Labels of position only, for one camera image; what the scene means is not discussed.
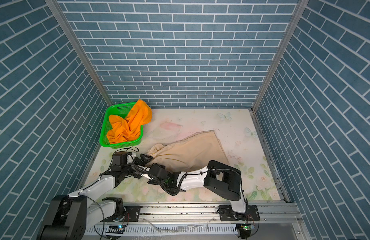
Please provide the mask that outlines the beige shorts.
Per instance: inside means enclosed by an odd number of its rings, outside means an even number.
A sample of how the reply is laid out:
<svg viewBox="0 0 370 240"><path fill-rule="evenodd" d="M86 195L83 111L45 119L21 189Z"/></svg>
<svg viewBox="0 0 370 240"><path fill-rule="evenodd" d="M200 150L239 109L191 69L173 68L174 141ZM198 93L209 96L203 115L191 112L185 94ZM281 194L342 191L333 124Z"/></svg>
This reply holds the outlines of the beige shorts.
<svg viewBox="0 0 370 240"><path fill-rule="evenodd" d="M156 144L147 155L153 157L149 165L163 165L169 172L199 170L211 160L230 164L214 131L198 132L166 146Z"/></svg>

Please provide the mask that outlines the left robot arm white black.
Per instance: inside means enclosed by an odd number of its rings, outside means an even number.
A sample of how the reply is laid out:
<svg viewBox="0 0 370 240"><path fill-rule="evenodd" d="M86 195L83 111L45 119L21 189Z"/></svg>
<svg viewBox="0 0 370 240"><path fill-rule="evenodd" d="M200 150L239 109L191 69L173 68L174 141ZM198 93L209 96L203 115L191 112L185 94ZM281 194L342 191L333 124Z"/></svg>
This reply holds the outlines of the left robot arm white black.
<svg viewBox="0 0 370 240"><path fill-rule="evenodd" d="M109 168L93 183L68 195L55 196L46 211L37 234L38 240L80 240L86 229L110 222L112 229L122 232L129 222L137 221L140 210L127 208L122 198L104 198L102 195L115 189L129 177L141 178L137 171L145 167L153 157L141 154L116 152Z"/></svg>

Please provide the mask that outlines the green plastic basket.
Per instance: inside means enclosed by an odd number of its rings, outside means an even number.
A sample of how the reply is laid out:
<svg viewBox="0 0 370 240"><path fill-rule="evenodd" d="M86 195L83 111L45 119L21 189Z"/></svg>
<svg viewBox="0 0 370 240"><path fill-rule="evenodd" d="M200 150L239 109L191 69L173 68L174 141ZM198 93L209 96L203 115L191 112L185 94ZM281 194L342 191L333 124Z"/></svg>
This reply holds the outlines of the green plastic basket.
<svg viewBox="0 0 370 240"><path fill-rule="evenodd" d="M144 126L141 126L141 133L139 137L133 141L123 142L123 143L118 143L118 144L110 144L109 139L107 137L107 133L113 129L109 121L110 115L116 115L116 116L125 118L134 105L135 103L123 103L123 104L113 105L106 110L105 115L104 115L101 135L99 138L99 142L102 147L112 148L112 149L121 149L121 148L137 146L141 143L142 137L143 137Z"/></svg>

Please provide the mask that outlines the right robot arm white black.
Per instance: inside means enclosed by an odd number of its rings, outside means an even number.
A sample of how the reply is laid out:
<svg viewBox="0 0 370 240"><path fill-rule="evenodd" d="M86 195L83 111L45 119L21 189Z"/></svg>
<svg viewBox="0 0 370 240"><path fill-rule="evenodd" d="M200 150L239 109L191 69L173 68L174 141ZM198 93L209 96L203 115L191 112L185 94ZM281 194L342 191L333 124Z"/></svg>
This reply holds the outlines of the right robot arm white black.
<svg viewBox="0 0 370 240"><path fill-rule="evenodd" d="M149 184L159 185L171 196L203 187L230 201L234 213L245 214L247 211L241 171L218 161L211 160L206 167L192 172L169 172L165 166L158 164L146 168L131 165L131 168L136 176L149 179Z"/></svg>

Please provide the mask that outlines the orange shorts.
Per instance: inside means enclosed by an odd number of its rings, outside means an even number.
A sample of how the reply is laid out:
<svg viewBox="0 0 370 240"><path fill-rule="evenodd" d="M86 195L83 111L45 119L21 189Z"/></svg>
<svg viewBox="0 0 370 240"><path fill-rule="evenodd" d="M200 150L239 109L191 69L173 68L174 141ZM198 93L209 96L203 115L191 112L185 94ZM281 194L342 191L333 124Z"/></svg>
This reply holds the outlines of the orange shorts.
<svg viewBox="0 0 370 240"><path fill-rule="evenodd" d="M110 115L113 127L107 133L110 144L118 144L136 140L141 133L141 126L152 120L152 109L143 100L138 100L125 118Z"/></svg>

